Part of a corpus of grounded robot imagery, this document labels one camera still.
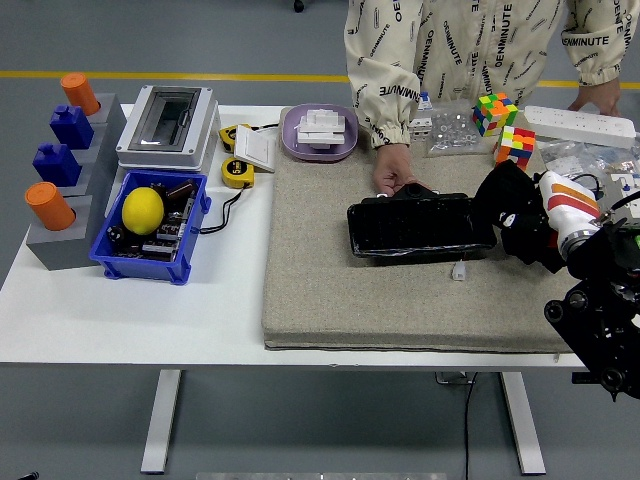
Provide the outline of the person's left hand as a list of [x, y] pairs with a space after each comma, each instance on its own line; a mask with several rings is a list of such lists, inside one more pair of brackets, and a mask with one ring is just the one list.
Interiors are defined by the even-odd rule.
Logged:
[[587, 104], [593, 104], [600, 115], [619, 117], [618, 101], [621, 96], [620, 81], [611, 81], [598, 85], [580, 85], [576, 99], [568, 106], [570, 111], [579, 111]]

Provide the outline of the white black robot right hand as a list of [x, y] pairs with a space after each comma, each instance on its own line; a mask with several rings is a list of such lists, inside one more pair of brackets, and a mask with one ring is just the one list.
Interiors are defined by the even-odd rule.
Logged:
[[556, 248], [566, 259], [599, 230], [597, 201], [579, 183], [552, 171], [531, 178], [511, 164], [502, 174], [498, 226], [509, 254], [531, 260]]

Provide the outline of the person's right hand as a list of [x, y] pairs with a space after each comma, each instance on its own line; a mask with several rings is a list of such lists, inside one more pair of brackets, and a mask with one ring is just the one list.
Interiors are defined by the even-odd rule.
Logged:
[[429, 188], [427, 183], [414, 175], [411, 168], [411, 152], [407, 144], [378, 147], [372, 178], [375, 191], [387, 196], [395, 195], [405, 185], [412, 183]]

